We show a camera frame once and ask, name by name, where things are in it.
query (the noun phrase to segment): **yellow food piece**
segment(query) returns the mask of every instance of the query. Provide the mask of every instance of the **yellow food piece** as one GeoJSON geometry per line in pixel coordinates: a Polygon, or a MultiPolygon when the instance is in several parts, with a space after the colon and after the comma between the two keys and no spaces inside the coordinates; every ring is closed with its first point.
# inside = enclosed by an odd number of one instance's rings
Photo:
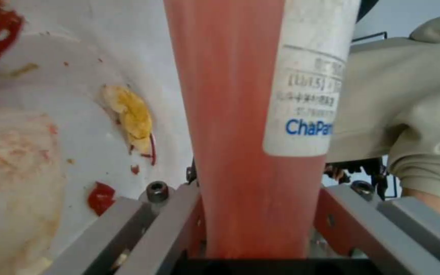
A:
{"type": "Polygon", "coordinates": [[[110,108],[118,113],[129,144],[138,148],[140,153],[148,153],[152,118],[143,99],[122,86],[105,86],[103,98],[110,108]]]}

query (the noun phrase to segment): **hand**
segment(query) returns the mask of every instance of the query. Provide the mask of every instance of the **hand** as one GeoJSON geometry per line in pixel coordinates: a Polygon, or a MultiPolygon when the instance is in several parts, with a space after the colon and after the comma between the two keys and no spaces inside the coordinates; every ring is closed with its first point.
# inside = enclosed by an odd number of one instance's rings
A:
{"type": "Polygon", "coordinates": [[[440,214],[440,197],[422,191],[404,188],[402,197],[414,197],[440,214]]]}

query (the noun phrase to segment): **beige hoodie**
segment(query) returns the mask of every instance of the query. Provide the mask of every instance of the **beige hoodie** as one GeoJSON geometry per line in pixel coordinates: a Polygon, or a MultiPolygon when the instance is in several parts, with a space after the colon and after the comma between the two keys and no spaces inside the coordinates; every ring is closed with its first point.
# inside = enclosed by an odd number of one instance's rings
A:
{"type": "Polygon", "coordinates": [[[440,18],[351,48],[328,162],[389,154],[404,188],[440,196],[440,18]]]}

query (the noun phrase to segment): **white plate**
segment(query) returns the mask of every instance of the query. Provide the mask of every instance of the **white plate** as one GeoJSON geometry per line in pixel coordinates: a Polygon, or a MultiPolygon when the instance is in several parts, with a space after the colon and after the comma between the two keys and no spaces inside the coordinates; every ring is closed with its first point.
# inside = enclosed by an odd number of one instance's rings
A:
{"type": "Polygon", "coordinates": [[[143,2],[140,9],[132,0],[15,0],[12,5],[28,24],[0,60],[0,73],[28,63],[40,68],[18,78],[0,76],[0,106],[46,112],[60,129],[68,186],[49,251],[54,258],[96,220],[86,203],[95,181],[130,198],[138,198],[155,180],[177,187],[191,163],[191,146],[161,1],[143,2]],[[148,19],[139,18],[140,13],[148,19]],[[121,20],[110,21],[118,14],[121,20]],[[152,21],[156,28],[150,27],[152,21]],[[103,84],[128,84],[148,103],[157,140],[155,167],[128,154],[118,126],[96,103],[103,84]],[[130,171],[136,164],[137,176],[130,171]]]}

